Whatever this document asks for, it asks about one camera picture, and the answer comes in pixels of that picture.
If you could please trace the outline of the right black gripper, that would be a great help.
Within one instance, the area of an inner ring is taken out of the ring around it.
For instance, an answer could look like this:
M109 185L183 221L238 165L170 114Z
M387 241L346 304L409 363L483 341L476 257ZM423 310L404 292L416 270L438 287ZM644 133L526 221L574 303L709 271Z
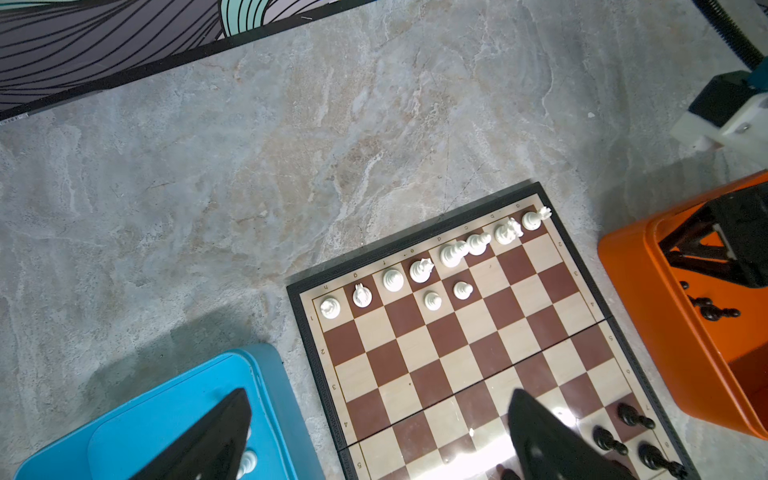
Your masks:
M659 242L670 266L747 288L767 286L767 185L705 202Z

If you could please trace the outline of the white bishop chess piece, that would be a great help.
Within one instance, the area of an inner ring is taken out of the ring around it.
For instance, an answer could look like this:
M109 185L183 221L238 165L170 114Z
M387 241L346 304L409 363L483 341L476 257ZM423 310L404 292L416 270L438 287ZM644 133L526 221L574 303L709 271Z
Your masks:
M388 291L398 292L404 287L405 278L400 270L390 268L383 273L382 284Z

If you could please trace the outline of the white rook right corner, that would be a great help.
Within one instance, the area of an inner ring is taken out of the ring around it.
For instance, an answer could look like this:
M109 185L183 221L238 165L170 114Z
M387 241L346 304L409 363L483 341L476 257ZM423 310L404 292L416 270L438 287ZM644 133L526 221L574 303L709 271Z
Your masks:
M535 231L551 216L552 210L547 206L543 206L539 210L526 212L522 217L521 224L527 231Z

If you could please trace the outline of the white pawn on board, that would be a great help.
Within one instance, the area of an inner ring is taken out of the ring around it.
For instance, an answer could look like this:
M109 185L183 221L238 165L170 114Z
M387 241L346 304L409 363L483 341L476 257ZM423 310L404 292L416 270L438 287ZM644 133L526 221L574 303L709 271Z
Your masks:
M458 300L469 299L473 292L474 287L465 281L458 281L453 286L453 294Z
M424 295L424 305L429 311L439 310L442 302L442 297L435 291L427 291Z

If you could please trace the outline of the folding chess board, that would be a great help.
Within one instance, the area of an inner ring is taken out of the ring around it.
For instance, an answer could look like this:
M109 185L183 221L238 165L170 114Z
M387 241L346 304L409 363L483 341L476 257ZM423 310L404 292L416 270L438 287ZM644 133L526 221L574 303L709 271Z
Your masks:
M621 456L593 448L636 479L675 479L639 458L641 443L698 473L557 214L511 244L494 239L497 224L549 207L539 183L511 187L444 214L390 241L361 248L305 272L288 295L331 435L348 479L498 479L517 469L506 414L523 389L586 442L595 426L628 447ZM455 268L442 246L488 232L483 255ZM426 283L409 267L430 258ZM398 292L383 273L400 270ZM453 286L474 287L458 300ZM362 283L367 308L352 299ZM442 297L429 311L427 291ZM341 314L325 319L333 296ZM626 403L655 421L625 425Z

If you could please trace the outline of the white pawn in blue tray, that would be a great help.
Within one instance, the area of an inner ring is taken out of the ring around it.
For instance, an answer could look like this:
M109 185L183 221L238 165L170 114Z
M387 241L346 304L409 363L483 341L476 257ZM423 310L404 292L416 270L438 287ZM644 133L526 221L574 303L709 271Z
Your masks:
M246 449L242 455L240 465L236 474L236 479L240 480L245 475L253 472L257 466L258 458L255 452L251 449Z

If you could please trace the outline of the white rook corner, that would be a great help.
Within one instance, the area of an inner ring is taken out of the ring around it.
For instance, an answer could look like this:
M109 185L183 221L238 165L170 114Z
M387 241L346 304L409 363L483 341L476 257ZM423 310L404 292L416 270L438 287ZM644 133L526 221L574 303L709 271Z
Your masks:
M547 206L543 206L539 210L526 212L522 217L521 224L527 231L535 231L551 216L552 210Z
M333 320L341 314L341 303L335 297L328 296L321 301L320 312L325 319Z

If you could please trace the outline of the black pawn in tray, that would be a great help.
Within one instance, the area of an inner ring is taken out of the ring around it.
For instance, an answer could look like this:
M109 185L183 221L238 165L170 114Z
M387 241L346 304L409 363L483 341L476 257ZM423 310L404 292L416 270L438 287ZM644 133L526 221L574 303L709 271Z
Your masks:
M708 297L690 297L694 307L698 307L700 314L705 320L710 322L717 322L721 318L738 318L741 316L741 312L735 308L719 308L713 304L713 301Z

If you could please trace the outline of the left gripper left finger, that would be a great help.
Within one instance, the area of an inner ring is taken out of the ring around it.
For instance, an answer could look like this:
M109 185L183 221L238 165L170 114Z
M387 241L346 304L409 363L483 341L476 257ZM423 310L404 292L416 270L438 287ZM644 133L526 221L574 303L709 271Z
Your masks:
M252 417L243 388L230 392L135 479L234 479Z

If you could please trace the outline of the white queen chess piece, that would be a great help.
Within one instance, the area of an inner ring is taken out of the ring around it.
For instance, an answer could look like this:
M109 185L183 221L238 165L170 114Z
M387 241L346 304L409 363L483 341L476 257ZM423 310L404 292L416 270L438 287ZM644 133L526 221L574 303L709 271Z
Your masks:
M426 283L434 268L435 264L430 258L417 259L409 267L410 279L415 283Z

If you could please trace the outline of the black rook chess piece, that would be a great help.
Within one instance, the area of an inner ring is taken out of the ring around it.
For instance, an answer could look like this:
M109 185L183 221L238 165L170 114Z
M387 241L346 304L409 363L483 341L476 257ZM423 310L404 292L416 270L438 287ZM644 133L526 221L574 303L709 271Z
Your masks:
M651 470L666 470L675 479L686 479L688 471L684 465L667 460L661 450L650 443L641 443L638 450L640 461Z

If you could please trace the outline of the white knight chess piece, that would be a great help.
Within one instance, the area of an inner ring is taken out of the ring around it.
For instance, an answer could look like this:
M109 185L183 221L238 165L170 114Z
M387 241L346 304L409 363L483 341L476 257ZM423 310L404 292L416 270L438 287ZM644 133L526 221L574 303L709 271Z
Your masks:
M352 299L358 308L367 308L373 301L373 294L368 287L359 283L354 286Z

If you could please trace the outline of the blue plastic tray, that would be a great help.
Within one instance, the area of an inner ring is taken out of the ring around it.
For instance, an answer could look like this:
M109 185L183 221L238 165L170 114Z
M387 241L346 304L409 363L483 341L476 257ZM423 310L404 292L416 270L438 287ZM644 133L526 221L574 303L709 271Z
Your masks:
M252 410L246 449L258 458L241 479L323 478L282 359L265 343L229 350L135 397L31 455L15 476L129 479L237 388Z

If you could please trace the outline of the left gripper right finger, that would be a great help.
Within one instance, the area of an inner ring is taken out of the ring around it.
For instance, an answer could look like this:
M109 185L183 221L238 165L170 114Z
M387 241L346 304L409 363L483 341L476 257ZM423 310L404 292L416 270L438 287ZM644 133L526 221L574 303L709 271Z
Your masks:
M524 479L630 479L631 472L597 453L523 389L516 389L507 422Z

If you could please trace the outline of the white king chess piece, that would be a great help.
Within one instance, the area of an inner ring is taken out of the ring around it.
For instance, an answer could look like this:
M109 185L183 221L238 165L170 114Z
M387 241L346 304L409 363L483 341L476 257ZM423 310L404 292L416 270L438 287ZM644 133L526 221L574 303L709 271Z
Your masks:
M469 253L469 245L466 241L458 240L441 247L439 258L447 268L455 268Z

